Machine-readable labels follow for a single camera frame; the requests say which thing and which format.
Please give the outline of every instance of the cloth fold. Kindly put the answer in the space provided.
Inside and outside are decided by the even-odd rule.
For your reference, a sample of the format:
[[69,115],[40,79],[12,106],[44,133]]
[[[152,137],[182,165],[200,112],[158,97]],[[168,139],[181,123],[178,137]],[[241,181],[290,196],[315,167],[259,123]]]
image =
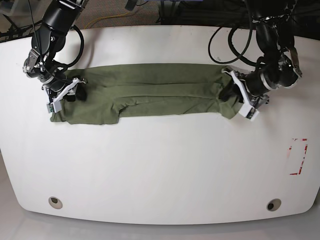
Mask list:
[[61,101],[52,122],[116,124],[121,117],[220,113],[231,119],[241,108],[236,97],[222,102],[220,91],[232,80],[225,66],[153,63],[100,66],[66,71],[87,80],[86,101]]

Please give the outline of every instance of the white tabletop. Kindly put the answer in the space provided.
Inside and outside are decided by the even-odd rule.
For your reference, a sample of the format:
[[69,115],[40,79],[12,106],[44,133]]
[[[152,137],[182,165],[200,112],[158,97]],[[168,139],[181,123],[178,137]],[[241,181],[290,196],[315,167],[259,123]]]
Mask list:
[[[212,64],[215,27],[134,26],[83,31],[76,68],[138,63]],[[212,43],[229,60],[228,29]],[[239,30],[241,49],[248,31]],[[67,36],[57,60],[71,62],[79,37]],[[303,79],[270,94],[254,122],[216,113],[122,118],[116,125],[51,123],[37,79],[22,72],[30,39],[0,44],[0,148],[26,210],[134,224],[209,224],[303,213],[320,186],[320,43],[296,38]],[[253,38],[246,54],[261,56]],[[236,67],[249,68],[242,62]],[[305,157],[301,174],[302,158]],[[50,197],[63,203],[54,209]],[[282,201],[274,212],[273,199]]]

